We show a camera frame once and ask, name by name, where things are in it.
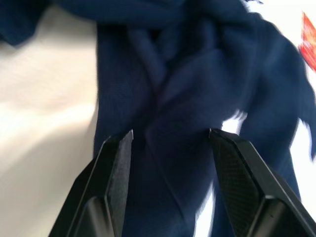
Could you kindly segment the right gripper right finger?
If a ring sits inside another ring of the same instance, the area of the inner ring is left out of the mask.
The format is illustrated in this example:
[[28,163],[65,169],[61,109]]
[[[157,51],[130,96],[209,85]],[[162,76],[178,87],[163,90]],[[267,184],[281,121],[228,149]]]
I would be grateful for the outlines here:
[[235,237],[316,237],[316,222],[249,141],[219,129],[209,139]]

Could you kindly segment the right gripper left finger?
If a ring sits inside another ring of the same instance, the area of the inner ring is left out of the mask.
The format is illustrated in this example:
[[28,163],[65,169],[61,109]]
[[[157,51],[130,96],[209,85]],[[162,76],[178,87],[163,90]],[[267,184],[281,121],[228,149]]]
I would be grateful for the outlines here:
[[121,237],[133,132],[109,137],[75,179],[49,237]]

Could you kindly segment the navy blue striped shorts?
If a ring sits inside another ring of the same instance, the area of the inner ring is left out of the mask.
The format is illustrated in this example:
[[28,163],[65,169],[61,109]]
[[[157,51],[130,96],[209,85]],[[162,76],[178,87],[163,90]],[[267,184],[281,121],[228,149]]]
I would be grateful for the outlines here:
[[233,237],[210,128],[246,114],[242,138],[298,194],[290,155],[297,121],[312,130],[315,95],[296,47],[240,0],[0,0],[0,40],[29,39],[52,4],[97,22],[97,154],[134,131],[122,237],[193,237],[215,188],[211,237]]

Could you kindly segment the red snack packet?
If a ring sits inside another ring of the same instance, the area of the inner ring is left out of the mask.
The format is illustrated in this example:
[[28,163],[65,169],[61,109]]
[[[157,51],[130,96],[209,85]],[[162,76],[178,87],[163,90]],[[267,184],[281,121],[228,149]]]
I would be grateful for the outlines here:
[[299,51],[308,66],[316,72],[316,27],[303,11]]

